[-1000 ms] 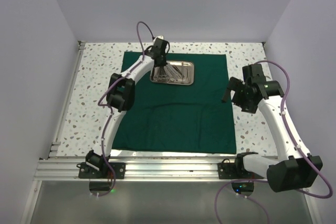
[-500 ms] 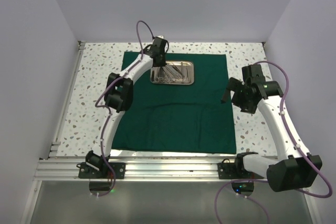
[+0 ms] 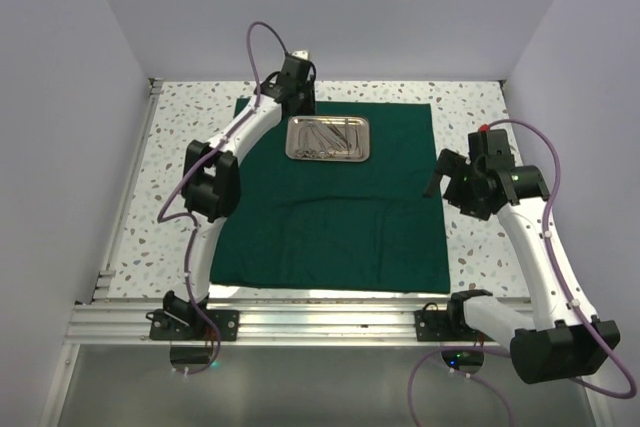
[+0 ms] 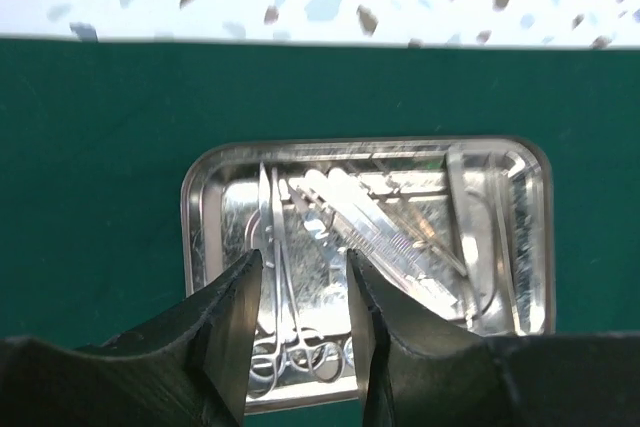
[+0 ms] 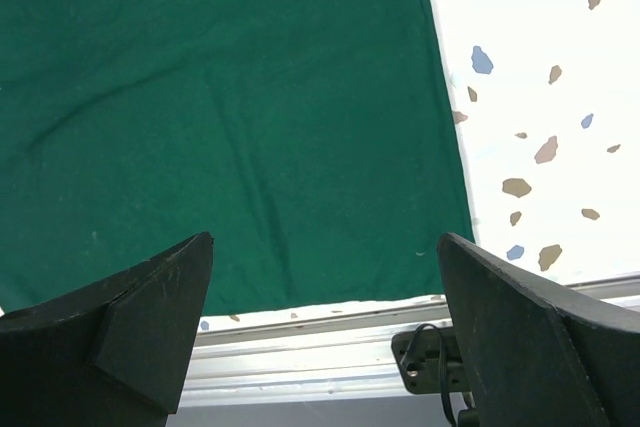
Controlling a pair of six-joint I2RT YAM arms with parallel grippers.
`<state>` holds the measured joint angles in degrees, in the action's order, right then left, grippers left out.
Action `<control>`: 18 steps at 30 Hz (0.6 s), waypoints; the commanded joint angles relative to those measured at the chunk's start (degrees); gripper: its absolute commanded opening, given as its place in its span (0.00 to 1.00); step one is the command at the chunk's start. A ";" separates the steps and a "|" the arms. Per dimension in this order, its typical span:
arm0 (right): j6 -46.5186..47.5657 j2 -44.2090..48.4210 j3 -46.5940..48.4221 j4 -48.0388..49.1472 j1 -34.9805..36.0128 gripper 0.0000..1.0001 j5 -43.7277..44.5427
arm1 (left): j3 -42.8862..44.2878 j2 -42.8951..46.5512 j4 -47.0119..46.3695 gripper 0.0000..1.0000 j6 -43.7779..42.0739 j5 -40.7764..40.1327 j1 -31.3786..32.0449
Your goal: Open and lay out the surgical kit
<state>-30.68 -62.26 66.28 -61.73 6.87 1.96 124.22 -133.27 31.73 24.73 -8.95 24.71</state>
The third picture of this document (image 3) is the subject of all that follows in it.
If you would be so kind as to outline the green surgical cloth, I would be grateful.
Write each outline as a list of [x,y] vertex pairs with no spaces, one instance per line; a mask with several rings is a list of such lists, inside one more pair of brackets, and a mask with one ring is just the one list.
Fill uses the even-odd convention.
[[321,102],[370,125],[361,163],[296,161],[287,127],[240,166],[241,199],[212,261],[214,284],[443,294],[450,289],[442,201],[424,192],[436,162],[426,104]]

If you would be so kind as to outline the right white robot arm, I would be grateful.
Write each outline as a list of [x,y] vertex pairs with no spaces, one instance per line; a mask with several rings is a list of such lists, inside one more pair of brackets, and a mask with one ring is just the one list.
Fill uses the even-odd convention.
[[427,327],[442,325],[456,340],[482,333],[504,347],[527,384],[590,376],[620,341],[612,320],[600,318],[568,261],[546,207],[551,193],[538,167],[518,165],[503,129],[472,132],[468,153],[444,149],[425,194],[439,192],[469,217],[497,217],[511,242],[529,292],[529,316],[484,289],[452,294],[445,309],[423,308]]

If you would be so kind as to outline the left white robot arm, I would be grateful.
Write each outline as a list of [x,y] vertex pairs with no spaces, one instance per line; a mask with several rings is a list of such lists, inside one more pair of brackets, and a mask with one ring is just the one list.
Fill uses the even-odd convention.
[[286,54],[281,69],[258,84],[227,127],[204,142],[192,141],[186,149],[183,177],[166,201],[171,204],[180,196],[184,210],[169,215],[168,206],[163,206],[157,217],[159,223],[180,217],[193,223],[180,288],[186,298],[169,292],[163,300],[173,328],[185,339],[203,338],[216,330],[206,313],[209,275],[222,227],[240,202],[241,163],[284,118],[315,112],[316,76],[307,51]]

